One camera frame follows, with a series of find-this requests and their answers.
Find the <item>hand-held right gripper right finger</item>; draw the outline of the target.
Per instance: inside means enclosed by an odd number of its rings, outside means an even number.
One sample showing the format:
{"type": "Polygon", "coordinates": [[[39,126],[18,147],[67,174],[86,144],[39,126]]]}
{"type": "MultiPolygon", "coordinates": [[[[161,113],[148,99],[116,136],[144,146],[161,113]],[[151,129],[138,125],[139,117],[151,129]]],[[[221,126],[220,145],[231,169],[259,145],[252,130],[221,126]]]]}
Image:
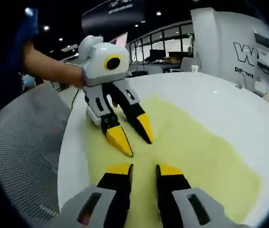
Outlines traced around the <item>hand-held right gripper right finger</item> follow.
{"type": "Polygon", "coordinates": [[[200,188],[192,188],[183,172],[156,166],[157,202],[164,228],[221,228],[222,205],[200,188]]]}

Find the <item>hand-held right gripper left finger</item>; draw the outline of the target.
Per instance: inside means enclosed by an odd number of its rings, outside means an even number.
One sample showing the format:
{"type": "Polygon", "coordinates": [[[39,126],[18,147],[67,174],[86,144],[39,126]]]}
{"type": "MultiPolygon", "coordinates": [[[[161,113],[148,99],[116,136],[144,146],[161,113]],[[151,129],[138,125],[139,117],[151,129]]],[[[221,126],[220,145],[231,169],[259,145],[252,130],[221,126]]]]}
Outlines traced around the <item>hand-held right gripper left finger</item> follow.
{"type": "Polygon", "coordinates": [[[60,214],[62,228],[123,228],[130,208],[134,165],[107,169],[97,185],[69,199],[60,214]]]}

